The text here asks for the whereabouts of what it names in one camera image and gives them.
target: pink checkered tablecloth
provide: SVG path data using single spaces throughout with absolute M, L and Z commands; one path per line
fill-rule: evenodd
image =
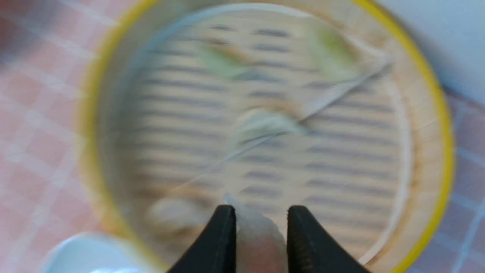
M 136 0 L 0 0 L 0 273 L 34 273 L 54 245 L 98 230 L 81 190 L 75 106 L 94 48 Z M 457 176 L 410 273 L 485 272 L 485 110 L 448 95 Z

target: green vegetable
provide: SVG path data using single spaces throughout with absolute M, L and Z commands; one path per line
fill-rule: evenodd
M 306 135 L 308 130 L 281 110 L 257 107 L 238 118 L 233 132 L 233 146 L 266 136 L 281 134 Z
M 226 79 L 238 79 L 250 71 L 247 62 L 228 46 L 201 44 L 196 53 L 212 74 Z
M 324 80 L 340 82 L 359 76 L 357 57 L 337 30 L 311 19 L 306 34 L 308 49 Z

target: wooden steamer base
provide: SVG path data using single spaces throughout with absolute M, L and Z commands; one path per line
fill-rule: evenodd
M 279 136 L 189 187 L 215 198 L 230 192 L 283 233 L 286 208 L 307 205 L 370 270 L 403 272 L 436 228 L 453 173 L 448 115 L 426 63 L 366 1 L 272 2 L 300 11 L 226 5 L 173 25 L 227 3 L 146 1 L 105 46 L 82 128 L 88 186 L 104 223 L 168 265 L 183 253 L 192 239 L 156 239 L 146 226 L 154 199 L 140 198 L 140 189 L 177 187 L 220 160 L 245 108 L 324 92 L 305 48 L 307 12 L 388 54 L 391 71 L 310 118 L 308 136 Z M 195 41 L 234 45 L 280 80 L 218 79 L 194 57 Z

